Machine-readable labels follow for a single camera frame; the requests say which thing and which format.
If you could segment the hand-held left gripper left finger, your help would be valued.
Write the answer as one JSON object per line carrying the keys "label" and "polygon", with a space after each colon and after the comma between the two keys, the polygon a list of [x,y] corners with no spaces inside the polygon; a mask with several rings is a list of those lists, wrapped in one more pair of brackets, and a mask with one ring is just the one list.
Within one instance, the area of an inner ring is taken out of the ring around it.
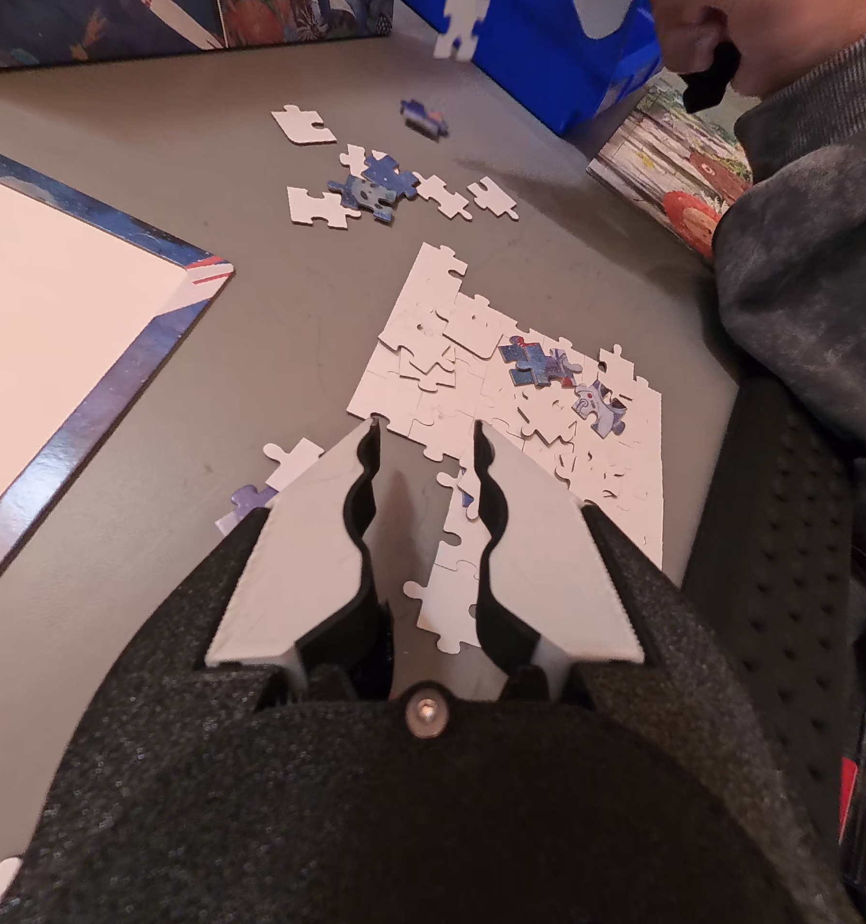
{"label": "hand-held left gripper left finger", "polygon": [[376,514],[380,424],[367,419],[273,501],[205,656],[277,665],[307,684],[375,655],[380,601],[364,536]]}

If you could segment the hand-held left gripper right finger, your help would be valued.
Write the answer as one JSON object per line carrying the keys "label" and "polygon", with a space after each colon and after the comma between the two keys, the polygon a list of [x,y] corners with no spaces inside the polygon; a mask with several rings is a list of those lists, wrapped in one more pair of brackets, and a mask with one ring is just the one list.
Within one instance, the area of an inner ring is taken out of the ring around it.
{"label": "hand-held left gripper right finger", "polygon": [[584,663],[644,664],[646,652],[593,537],[583,504],[485,422],[474,423],[481,554],[476,632],[509,678],[541,676],[562,695]]}

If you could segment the purple print puzzle piece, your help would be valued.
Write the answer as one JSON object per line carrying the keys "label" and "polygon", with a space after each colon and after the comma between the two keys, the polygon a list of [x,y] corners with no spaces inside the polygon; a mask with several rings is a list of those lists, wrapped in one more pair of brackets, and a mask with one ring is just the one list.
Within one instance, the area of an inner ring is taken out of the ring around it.
{"label": "purple print puzzle piece", "polygon": [[271,487],[258,490],[253,484],[247,484],[231,495],[233,508],[216,521],[216,526],[223,536],[228,536],[242,520],[255,509],[267,507],[277,495]]}

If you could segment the person's right hand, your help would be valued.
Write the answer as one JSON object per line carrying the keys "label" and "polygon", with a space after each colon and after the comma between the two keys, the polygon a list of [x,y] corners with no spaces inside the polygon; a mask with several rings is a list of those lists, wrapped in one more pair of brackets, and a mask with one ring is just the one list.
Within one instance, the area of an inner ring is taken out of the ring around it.
{"label": "person's right hand", "polygon": [[866,35],[866,1],[654,1],[665,66],[701,73],[716,47],[740,54],[732,85],[766,98]]}

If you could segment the lion puzzle board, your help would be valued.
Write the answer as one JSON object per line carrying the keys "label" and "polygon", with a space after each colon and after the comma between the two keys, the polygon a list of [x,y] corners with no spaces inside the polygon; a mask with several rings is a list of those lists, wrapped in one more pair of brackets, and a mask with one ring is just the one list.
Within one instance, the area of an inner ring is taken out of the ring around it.
{"label": "lion puzzle board", "polygon": [[752,184],[735,136],[688,114],[682,91],[666,74],[649,83],[588,172],[706,262],[713,260],[716,225]]}

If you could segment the blue plastic bin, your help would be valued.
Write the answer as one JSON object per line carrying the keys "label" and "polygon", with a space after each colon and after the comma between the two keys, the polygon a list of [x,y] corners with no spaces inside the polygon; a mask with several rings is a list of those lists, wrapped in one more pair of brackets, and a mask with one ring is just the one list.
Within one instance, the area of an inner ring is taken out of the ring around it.
{"label": "blue plastic bin", "polygon": [[[407,6],[439,34],[445,2]],[[496,1],[474,32],[472,62],[565,135],[641,89],[661,69],[650,2]]]}

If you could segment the grey robot print puzzle piece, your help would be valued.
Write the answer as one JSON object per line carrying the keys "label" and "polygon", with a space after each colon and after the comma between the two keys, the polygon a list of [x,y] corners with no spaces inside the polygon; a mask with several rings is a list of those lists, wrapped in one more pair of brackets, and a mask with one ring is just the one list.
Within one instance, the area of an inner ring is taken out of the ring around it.
{"label": "grey robot print puzzle piece", "polygon": [[605,439],[609,434],[622,435],[627,408],[611,389],[595,379],[591,384],[576,386],[574,393],[576,401],[572,409],[584,421],[594,417],[591,428],[600,438]]}

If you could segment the dark blue red-marked puzzle piece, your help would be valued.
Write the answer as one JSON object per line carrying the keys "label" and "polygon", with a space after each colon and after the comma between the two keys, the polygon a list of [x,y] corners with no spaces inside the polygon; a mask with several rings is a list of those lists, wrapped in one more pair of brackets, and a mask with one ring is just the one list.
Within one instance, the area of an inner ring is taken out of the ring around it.
{"label": "dark blue red-marked puzzle piece", "polygon": [[515,386],[547,387],[553,381],[563,382],[566,374],[557,351],[544,352],[538,343],[528,343],[513,336],[508,344],[498,347],[501,358],[511,365],[510,379]]}

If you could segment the blue star print puzzle piece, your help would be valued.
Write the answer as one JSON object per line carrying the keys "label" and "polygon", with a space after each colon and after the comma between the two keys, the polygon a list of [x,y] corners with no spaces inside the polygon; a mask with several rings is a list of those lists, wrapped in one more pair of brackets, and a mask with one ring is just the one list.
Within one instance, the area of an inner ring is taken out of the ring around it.
{"label": "blue star print puzzle piece", "polygon": [[362,176],[369,182],[395,193],[396,198],[411,201],[417,197],[420,178],[409,170],[401,170],[399,163],[389,154],[373,153],[365,158]]}

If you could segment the white puzzle tray blue rim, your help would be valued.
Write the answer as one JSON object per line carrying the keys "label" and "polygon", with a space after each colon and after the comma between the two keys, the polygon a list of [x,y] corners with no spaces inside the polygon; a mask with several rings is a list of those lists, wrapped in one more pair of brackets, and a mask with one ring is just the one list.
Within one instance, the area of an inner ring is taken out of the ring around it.
{"label": "white puzzle tray blue rim", "polygon": [[0,574],[233,273],[0,154]]}

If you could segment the red tag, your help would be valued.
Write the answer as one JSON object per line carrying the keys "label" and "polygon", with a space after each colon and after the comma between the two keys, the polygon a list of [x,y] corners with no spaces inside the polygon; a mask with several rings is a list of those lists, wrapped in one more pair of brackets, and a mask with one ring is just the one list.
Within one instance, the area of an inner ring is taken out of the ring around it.
{"label": "red tag", "polygon": [[840,770],[840,827],[839,844],[842,844],[851,813],[853,793],[859,774],[859,765],[851,757],[843,756]]}

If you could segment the grey crater print puzzle piece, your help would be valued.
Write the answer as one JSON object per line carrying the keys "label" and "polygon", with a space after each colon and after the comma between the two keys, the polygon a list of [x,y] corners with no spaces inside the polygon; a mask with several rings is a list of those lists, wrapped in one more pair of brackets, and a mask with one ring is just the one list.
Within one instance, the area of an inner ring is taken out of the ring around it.
{"label": "grey crater print puzzle piece", "polygon": [[345,208],[368,211],[376,221],[386,225],[393,221],[393,206],[398,198],[396,191],[354,175],[349,175],[345,182],[329,180],[327,188],[339,194]]}

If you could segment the space and ocean print box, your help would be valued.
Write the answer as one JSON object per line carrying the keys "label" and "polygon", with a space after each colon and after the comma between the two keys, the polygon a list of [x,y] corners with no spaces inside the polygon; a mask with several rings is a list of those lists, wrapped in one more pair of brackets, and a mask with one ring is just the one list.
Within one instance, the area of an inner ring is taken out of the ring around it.
{"label": "space and ocean print box", "polygon": [[0,68],[384,37],[392,1],[0,1]]}

